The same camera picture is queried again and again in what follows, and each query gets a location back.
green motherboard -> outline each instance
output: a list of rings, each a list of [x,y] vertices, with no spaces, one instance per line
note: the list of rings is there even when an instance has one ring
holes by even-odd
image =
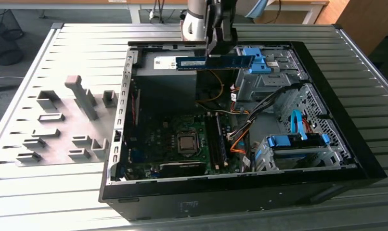
[[[220,115],[223,135],[231,131],[228,115]],[[140,145],[131,150],[132,176],[140,180],[160,177],[164,163],[201,163],[201,175],[239,172],[239,157],[227,158],[224,167],[212,163],[208,146],[205,115],[147,117],[141,128]]]

table leg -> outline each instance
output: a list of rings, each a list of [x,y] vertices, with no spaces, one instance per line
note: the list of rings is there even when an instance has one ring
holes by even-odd
[[[311,11],[307,13],[303,24],[313,24],[321,12],[323,5],[312,5]]]
[[[132,23],[141,23],[140,20],[140,4],[128,4],[129,14],[131,14],[131,22]]]
[[[46,10],[39,10],[39,18],[46,18]]]

motherboard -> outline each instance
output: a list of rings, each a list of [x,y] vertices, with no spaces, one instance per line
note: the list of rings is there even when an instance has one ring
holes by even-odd
[[[224,137],[229,131],[228,115],[147,117],[139,138],[132,138],[141,141],[129,152],[127,178],[143,180],[239,172],[239,157],[228,158],[221,150],[228,144]]]

desk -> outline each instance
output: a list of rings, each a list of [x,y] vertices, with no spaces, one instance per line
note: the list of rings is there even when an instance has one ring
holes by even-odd
[[[235,25],[240,40],[304,41],[388,175],[388,83],[343,30],[313,25]],[[64,86],[63,71],[83,87],[119,92],[127,43],[180,40],[180,25],[66,24],[50,31],[0,122],[0,230],[355,230],[388,231],[388,178],[320,205],[128,223],[98,202],[103,163],[18,167],[18,145],[36,120],[36,95]],[[62,66],[67,61],[72,65]]]
[[[128,0],[112,3],[111,0],[0,0],[0,9],[125,9],[132,23],[141,23],[139,10],[153,9],[153,0]],[[281,11],[307,11],[303,24],[313,24],[328,0],[281,0]],[[165,0],[164,9],[187,9],[187,0]],[[277,11],[279,1],[265,10]]]

black cable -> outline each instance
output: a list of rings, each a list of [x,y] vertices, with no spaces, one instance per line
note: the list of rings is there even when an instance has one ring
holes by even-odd
[[[159,8],[160,8],[160,23],[164,23],[164,21],[163,21],[163,7],[164,7],[164,2],[165,2],[165,0],[163,0],[161,6],[160,6],[160,0],[159,0]]]
[[[276,23],[279,16],[280,16],[280,13],[281,13],[281,4],[283,4],[281,0],[279,0],[279,11],[277,11],[276,18],[273,20],[268,21],[267,23],[272,23],[272,22]]]
[[[173,16],[173,14],[175,14],[175,11],[176,11],[176,10],[173,10],[173,11],[172,11],[172,13],[171,13],[169,17],[165,19],[165,22],[167,22],[167,21],[171,19],[171,17]]]
[[[295,83],[291,84],[287,87],[281,87],[280,89],[277,89],[273,93],[271,93],[260,102],[259,104],[255,106],[255,108],[252,109],[252,111],[249,112],[247,119],[245,119],[245,123],[240,126],[240,128],[231,133],[229,137],[235,137],[243,130],[248,129],[249,126],[252,125],[255,119],[257,118],[257,114],[264,111],[267,108],[269,108],[272,106],[272,104],[275,103],[277,97],[288,90],[292,89],[299,89],[301,88],[304,84],[303,83]]]

